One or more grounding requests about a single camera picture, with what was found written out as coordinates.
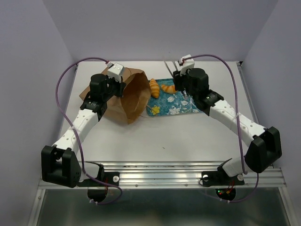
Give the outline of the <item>curved fake croissant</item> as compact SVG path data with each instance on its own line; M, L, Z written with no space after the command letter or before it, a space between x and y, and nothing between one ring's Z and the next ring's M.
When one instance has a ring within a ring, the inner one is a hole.
M175 94L177 90L175 89L175 85L161 85L161 89L163 92L168 93L168 94Z

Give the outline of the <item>brown paper bag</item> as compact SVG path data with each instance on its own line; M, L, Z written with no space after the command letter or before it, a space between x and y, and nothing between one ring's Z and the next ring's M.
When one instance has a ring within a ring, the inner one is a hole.
M107 102L104 117L121 124L131 124L143 113L151 97L151 89L143 70L124 68L123 81L126 87L123 97L113 96Z

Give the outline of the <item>small fake croissant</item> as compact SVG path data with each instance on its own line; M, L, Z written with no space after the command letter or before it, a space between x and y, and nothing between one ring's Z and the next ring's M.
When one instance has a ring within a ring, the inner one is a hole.
M159 87L158 83L156 82L156 80L151 79L150 82L149 82L149 86L150 86L150 89L151 89L151 96L153 98L158 99L159 95L160 95L160 87Z

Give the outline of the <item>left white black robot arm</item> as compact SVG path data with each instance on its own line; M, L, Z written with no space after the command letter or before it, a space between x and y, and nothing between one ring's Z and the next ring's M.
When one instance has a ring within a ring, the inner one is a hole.
M45 182L74 188L88 178L95 186L108 186L103 165L99 164L99 169L88 175L84 163L77 159L77 152L83 152L81 144L103 117L108 100L113 96L122 97L126 84L121 75L107 73L91 76L89 87L90 91L70 127L52 146L45 146L41 151L42 179Z

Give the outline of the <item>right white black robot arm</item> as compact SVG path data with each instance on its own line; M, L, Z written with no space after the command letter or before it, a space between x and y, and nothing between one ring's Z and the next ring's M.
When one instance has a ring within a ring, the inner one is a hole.
M246 153L226 160L217 170L205 171L203 186L226 185L250 171L262 173L282 156L279 130L261 126L236 112L220 94L209 88L209 77L203 69L188 69L184 74L175 71L173 82L177 91L192 98L196 108L222 123L248 147Z

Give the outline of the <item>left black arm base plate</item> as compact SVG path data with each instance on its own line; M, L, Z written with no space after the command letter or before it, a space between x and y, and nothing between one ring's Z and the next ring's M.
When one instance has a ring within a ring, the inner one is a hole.
M96 180L101 181L102 183L119 186L120 173L117 171L113 172L104 172L104 176L99 176ZM90 178L78 182L78 187L104 187L103 184L100 184Z

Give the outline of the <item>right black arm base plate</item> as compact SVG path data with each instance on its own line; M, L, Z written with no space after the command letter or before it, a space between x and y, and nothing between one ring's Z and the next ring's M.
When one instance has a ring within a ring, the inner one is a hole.
M237 176L229 177L225 172L221 171L203 171L198 183L203 187L211 186L243 186L245 181L239 180Z

